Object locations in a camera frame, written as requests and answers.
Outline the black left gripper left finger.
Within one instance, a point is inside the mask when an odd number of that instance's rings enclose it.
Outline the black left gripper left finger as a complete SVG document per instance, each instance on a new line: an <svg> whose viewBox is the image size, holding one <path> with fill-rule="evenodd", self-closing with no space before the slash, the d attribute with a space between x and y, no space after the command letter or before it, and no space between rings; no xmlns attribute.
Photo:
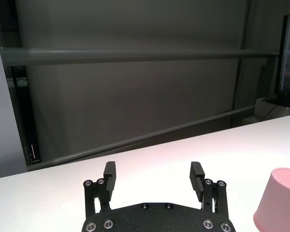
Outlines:
<svg viewBox="0 0 290 232"><path fill-rule="evenodd" d="M112 192L116 182L116 162L108 161L105 165L103 178L99 178L96 182L86 180L83 183L85 194L85 214L92 216L96 213L95 199L100 202L100 212L110 211Z"/></svg>

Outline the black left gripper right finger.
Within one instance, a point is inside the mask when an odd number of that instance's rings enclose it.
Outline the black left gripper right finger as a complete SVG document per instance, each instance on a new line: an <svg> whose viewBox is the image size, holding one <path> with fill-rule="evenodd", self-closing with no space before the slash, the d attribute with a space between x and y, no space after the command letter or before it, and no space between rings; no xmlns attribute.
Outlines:
<svg viewBox="0 0 290 232"><path fill-rule="evenodd" d="M226 182L222 180L213 182L205 178L201 164L196 161L191 162L190 181L203 211L229 215Z"/></svg>

